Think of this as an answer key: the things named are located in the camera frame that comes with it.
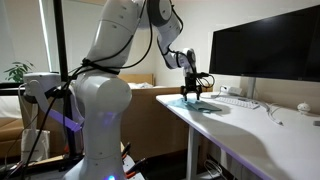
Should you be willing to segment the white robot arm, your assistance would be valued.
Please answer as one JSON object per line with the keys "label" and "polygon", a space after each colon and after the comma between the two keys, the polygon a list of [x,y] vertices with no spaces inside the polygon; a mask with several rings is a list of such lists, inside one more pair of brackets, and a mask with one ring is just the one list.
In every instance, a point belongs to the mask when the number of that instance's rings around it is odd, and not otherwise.
{"label": "white robot arm", "polygon": [[128,60],[139,28],[156,30],[157,45],[170,69],[184,70],[181,94],[202,92],[196,83],[195,54],[174,51],[171,43],[182,31],[182,21],[171,0],[107,0],[91,49],[74,84],[84,117],[84,157],[63,180],[125,180],[120,147],[121,118],[131,98],[131,88],[118,78]]}

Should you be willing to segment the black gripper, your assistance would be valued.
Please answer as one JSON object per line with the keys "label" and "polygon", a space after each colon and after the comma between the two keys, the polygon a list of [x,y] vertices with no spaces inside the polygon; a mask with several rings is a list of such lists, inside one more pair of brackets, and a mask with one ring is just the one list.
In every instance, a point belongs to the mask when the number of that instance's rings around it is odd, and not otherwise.
{"label": "black gripper", "polygon": [[184,101],[187,101],[187,94],[189,92],[195,92],[197,100],[200,100],[202,88],[200,85],[197,85],[198,78],[196,78],[196,74],[197,73],[187,73],[185,76],[185,84],[181,87],[181,94]]}

